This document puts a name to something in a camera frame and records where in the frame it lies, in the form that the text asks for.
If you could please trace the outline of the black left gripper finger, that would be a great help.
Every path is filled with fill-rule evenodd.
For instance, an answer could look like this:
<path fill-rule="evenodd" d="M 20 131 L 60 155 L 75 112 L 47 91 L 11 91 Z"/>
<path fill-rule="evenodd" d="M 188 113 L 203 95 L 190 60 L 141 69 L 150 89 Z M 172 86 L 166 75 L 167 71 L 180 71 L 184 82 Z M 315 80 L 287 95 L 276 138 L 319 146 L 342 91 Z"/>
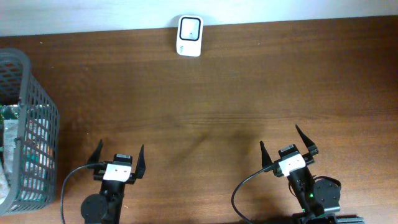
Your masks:
<path fill-rule="evenodd" d="M 145 171 L 146 171 L 146 163 L 144 159 L 144 145 L 142 145 L 141 150 L 139 152 L 139 157 L 137 159 L 136 169 L 134 172 L 135 178 L 142 179 Z"/>
<path fill-rule="evenodd" d="M 89 169 L 98 169 L 103 167 L 103 163 L 99 162 L 102 148 L 103 148 L 103 140 L 100 139 L 98 146 L 87 160 L 87 165 Z"/>

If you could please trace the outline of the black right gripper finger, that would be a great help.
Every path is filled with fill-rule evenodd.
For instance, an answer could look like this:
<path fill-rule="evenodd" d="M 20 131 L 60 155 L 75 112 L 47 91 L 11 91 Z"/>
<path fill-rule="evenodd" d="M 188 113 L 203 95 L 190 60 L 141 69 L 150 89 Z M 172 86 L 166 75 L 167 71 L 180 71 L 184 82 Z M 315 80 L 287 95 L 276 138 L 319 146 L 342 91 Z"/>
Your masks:
<path fill-rule="evenodd" d="M 259 144 L 260 144 L 260 147 L 261 147 L 261 165 L 262 165 L 262 168 L 266 168 L 266 167 L 269 167 L 269 166 L 273 165 L 273 162 L 272 162 L 271 157 L 270 157 L 270 155 L 269 155 L 269 153 L 268 153 L 268 151 L 267 151 L 267 149 L 266 149 L 266 147 L 264 145 L 264 142 L 260 141 Z"/>
<path fill-rule="evenodd" d="M 297 124 L 295 125 L 295 128 L 296 128 L 298 134 L 300 135 L 304 145 L 308 149 L 308 152 L 312 156 L 318 154 L 318 148 L 317 148 L 316 144 L 302 132 L 302 130 L 299 128 L 299 126 Z"/>

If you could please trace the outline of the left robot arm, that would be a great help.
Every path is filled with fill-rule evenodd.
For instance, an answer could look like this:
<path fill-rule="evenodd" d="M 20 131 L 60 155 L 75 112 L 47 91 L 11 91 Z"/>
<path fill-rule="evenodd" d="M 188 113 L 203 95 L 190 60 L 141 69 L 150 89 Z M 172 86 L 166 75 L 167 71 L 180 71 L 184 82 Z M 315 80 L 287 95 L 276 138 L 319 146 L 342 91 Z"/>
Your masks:
<path fill-rule="evenodd" d="M 100 162 L 102 147 L 100 141 L 87 161 L 88 168 L 93 170 L 93 179 L 101 182 L 101 188 L 81 204 L 85 223 L 119 223 L 125 186 L 143 178 L 146 170 L 144 146 L 139 152 L 135 171 L 132 171 L 132 156 L 129 155 L 115 154 L 112 161 Z"/>

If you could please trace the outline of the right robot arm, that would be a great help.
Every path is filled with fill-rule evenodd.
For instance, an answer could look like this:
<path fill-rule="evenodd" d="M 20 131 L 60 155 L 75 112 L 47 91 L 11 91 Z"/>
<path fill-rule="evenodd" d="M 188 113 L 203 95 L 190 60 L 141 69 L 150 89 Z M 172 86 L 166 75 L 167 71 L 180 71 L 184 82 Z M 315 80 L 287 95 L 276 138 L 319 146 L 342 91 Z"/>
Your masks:
<path fill-rule="evenodd" d="M 272 161 L 263 142 L 260 142 L 262 168 L 273 171 L 276 177 L 286 177 L 302 212 L 293 215 L 292 223 L 336 223 L 335 213 L 340 211 L 341 182 L 327 176 L 311 174 L 308 166 L 318 154 L 316 144 L 296 127 L 308 152 L 302 155 L 296 145 L 279 150 L 280 159 Z"/>

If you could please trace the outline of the green 3M gloves packet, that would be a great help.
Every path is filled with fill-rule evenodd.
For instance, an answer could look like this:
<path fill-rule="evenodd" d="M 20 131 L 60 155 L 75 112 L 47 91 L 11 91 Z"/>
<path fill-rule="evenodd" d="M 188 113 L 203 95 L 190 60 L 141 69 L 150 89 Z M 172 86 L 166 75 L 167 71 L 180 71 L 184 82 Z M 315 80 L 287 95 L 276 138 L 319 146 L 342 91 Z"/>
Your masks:
<path fill-rule="evenodd" d="M 3 168 L 6 175 L 12 174 L 14 150 L 16 149 L 16 138 L 19 127 L 18 105 L 1 106 L 2 124 L 2 157 Z"/>

